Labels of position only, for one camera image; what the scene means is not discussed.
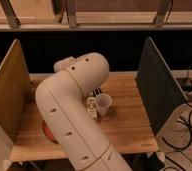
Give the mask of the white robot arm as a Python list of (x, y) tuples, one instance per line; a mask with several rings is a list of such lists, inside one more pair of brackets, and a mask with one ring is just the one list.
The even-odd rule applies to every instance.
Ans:
[(56, 62), (36, 89), (39, 112), (76, 171), (132, 171), (84, 104), (108, 76), (106, 58), (88, 53)]

